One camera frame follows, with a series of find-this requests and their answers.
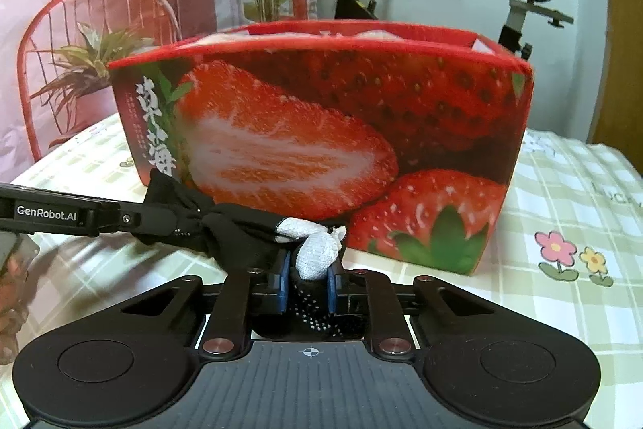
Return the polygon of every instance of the pink flower print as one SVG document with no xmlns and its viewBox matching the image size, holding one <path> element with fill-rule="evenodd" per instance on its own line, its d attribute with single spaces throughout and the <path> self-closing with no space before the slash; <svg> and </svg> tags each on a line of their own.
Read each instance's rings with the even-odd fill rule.
<svg viewBox="0 0 643 429">
<path fill-rule="evenodd" d="M 540 254 L 546 261 L 558 262 L 567 267 L 573 266 L 572 255 L 578 249 L 557 231 L 551 231 L 549 234 L 536 233 L 536 242 L 541 246 Z"/>
</svg>

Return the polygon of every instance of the ribbed gray surface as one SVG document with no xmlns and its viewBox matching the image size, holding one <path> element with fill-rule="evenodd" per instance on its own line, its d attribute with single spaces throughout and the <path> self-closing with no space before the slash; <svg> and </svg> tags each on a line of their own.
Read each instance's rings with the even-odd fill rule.
<svg viewBox="0 0 643 429">
<path fill-rule="evenodd" d="M 176 404 L 131 429 L 483 428 L 436 402 L 409 365 L 378 360 L 361 342 L 313 347 L 311 357 L 310 344 L 256 341 L 245 358 L 204 366 Z"/>
</svg>

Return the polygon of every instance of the tablecloth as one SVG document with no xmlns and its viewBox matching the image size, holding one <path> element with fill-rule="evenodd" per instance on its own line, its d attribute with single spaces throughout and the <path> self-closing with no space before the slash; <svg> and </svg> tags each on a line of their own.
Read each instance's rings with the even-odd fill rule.
<svg viewBox="0 0 643 429">
<path fill-rule="evenodd" d="M 142 201 L 117 115 L 88 128 L 31 167 L 17 184 Z M 131 236 L 36 234 L 30 316 L 18 341 L 76 320 L 185 274 L 224 280 L 212 259 Z M 555 251 L 556 241 L 562 251 Z M 431 274 L 555 326 L 587 343 L 602 369 L 586 419 L 593 429 L 643 427 L 643 181 L 606 146 L 528 130 L 496 231 L 473 277 L 348 250 L 344 265 L 411 283 Z M 0 428 L 27 417 L 0 370 Z"/>
</svg>

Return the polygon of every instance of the cardboard box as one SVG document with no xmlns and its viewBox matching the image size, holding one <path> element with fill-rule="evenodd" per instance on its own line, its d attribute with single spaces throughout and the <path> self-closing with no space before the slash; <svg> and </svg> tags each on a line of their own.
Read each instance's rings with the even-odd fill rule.
<svg viewBox="0 0 643 429">
<path fill-rule="evenodd" d="M 532 70 L 472 32 L 255 24 L 110 65 L 141 180 L 350 223 L 349 247 L 471 274 L 504 201 Z"/>
</svg>

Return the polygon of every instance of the metal screw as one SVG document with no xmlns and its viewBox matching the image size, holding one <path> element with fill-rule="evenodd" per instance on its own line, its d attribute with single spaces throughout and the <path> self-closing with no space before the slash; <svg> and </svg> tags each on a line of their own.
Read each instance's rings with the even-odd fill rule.
<svg viewBox="0 0 643 429">
<path fill-rule="evenodd" d="M 227 338 L 210 338 L 203 342 L 203 350 L 210 354 L 226 354 L 234 348 L 234 342 Z"/>
<path fill-rule="evenodd" d="M 400 355 L 411 351 L 412 345 L 404 338 L 387 338 L 380 342 L 379 349 L 386 354 Z"/>
</svg>

